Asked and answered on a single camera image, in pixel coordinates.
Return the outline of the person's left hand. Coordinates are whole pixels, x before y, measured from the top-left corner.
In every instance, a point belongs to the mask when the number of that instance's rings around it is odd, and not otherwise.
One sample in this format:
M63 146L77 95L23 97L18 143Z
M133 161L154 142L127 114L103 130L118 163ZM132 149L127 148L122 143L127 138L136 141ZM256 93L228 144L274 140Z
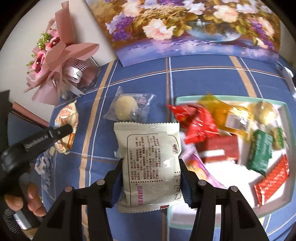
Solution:
M47 211L38 196L38 187L34 183L30 183L28 186L28 204L27 208L37 217L44 217ZM7 206L14 212L19 211L23 208L23 199L13 195L5 194L4 200Z

